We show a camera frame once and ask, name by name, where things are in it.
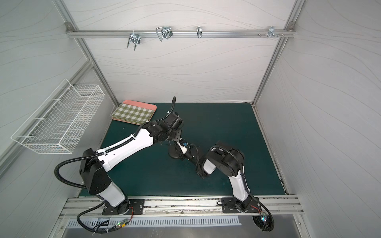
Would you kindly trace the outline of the black round stand base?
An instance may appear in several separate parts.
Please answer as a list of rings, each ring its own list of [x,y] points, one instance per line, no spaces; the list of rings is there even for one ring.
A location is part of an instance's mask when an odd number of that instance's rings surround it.
[[[168,154],[173,159],[180,159],[183,153],[181,150],[178,150],[176,148],[170,148],[168,150]]]

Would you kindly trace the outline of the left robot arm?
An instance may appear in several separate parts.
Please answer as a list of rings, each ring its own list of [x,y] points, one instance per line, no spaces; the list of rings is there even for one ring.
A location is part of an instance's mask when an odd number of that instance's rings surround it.
[[[89,194],[102,199],[106,207],[111,207],[115,213],[124,215],[130,209],[131,203],[108,176],[108,172],[145,148],[164,141],[175,141],[181,134],[182,125],[183,120],[174,112],[157,121],[145,122],[134,134],[109,147],[97,151],[88,149],[82,157],[59,163],[54,169],[54,175],[64,184],[87,189]],[[78,161],[81,162],[79,173],[84,184],[71,182],[60,175],[61,167]]]

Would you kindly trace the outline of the metal U-bolt clamp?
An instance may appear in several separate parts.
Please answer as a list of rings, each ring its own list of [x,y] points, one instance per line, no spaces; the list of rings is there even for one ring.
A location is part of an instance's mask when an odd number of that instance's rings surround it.
[[[133,32],[129,35],[129,39],[128,39],[128,43],[127,43],[127,48],[129,46],[134,46],[134,51],[136,50],[137,48],[137,45],[140,44],[141,42],[141,37],[139,34]]]

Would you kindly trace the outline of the metal double hook clamp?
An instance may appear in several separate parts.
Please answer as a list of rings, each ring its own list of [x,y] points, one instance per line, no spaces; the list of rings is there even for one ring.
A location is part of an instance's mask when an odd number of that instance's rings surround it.
[[[156,28],[155,30],[160,42],[163,41],[163,39],[170,39],[173,36],[173,31],[170,26],[161,26]]]

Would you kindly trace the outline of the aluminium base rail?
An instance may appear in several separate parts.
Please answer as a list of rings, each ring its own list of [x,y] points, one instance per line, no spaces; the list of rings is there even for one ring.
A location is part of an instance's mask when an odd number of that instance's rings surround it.
[[[141,217],[164,216],[219,216],[223,215],[222,196],[131,196],[130,199],[143,199],[139,207]],[[304,214],[302,205],[295,195],[259,195],[259,201],[272,215]],[[101,200],[92,196],[67,199],[59,215],[60,218],[75,218],[77,214],[90,209]]]

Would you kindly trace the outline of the horizontal aluminium top rail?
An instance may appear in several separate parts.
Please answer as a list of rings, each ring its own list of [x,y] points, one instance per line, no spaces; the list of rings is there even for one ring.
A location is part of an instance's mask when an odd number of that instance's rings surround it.
[[[172,30],[172,39],[198,39],[196,29]],[[265,30],[205,30],[202,29],[202,38],[260,38],[259,33],[266,33]],[[275,30],[281,32],[284,38],[294,37],[295,31]],[[131,33],[137,33],[142,39],[157,39],[155,30],[77,30],[67,32],[69,38],[96,39],[96,38],[129,38]]]

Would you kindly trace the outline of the small metal bracket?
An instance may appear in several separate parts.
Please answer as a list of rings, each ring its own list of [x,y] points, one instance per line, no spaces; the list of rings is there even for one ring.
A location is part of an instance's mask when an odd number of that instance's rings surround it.
[[[200,26],[196,27],[196,34],[199,39],[202,38],[202,28]]]

